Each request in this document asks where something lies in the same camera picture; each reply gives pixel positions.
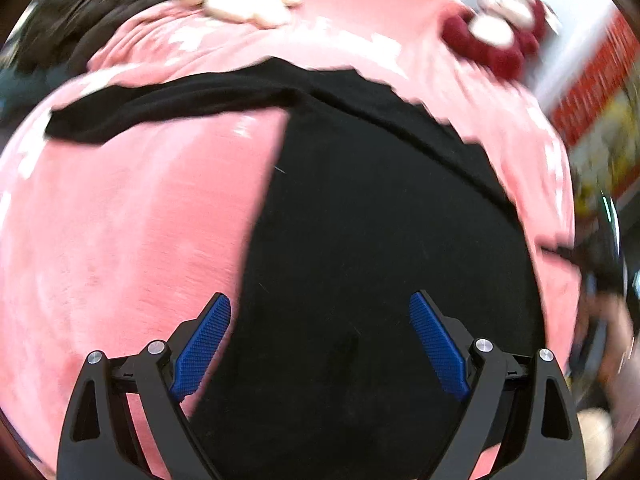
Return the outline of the pink fleece blanket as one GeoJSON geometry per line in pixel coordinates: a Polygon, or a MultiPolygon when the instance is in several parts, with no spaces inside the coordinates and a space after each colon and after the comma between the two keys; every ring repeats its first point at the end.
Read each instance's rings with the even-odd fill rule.
{"type": "Polygon", "coordinates": [[[213,371],[184,407],[190,422],[239,316],[245,260],[279,158],[280,108],[147,122],[99,146],[48,140],[51,110],[108,86],[144,86],[278,58],[352,70],[420,106],[486,153],[514,205],[538,285],[544,336],[570,353],[578,276],[537,252],[574,236],[564,146],[524,87],[459,60],[440,24],[459,0],[306,0],[291,24],[260,30],[164,3],[123,24],[88,73],[45,98],[1,159],[1,407],[46,463],[85,356],[134,353],[232,304],[213,371]]]}

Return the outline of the black garment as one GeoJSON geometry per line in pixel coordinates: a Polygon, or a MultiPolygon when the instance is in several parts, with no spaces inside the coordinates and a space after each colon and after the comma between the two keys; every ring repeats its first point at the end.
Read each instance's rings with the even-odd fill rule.
{"type": "Polygon", "coordinates": [[[410,324],[410,296],[425,290],[507,352],[546,340],[518,213],[479,145],[352,70],[277,58],[106,88],[47,132],[102,144],[142,122],[266,107],[288,125],[192,428],[226,479],[412,479],[460,405],[410,324]]]}

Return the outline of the dark red plush pillow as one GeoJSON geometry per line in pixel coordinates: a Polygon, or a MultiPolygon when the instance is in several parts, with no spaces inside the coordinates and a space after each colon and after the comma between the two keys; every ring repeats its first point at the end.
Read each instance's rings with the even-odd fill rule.
{"type": "Polygon", "coordinates": [[[475,11],[448,16],[440,36],[460,58],[501,80],[516,81],[557,28],[558,18],[542,0],[477,0],[475,11]]]}

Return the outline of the dark brown puffer jacket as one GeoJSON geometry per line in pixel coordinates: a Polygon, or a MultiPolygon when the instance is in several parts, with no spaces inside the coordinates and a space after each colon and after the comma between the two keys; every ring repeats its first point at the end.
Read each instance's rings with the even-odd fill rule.
{"type": "Polygon", "coordinates": [[[61,67],[72,77],[120,25],[165,0],[40,0],[18,34],[11,66],[22,74],[61,67]]]}

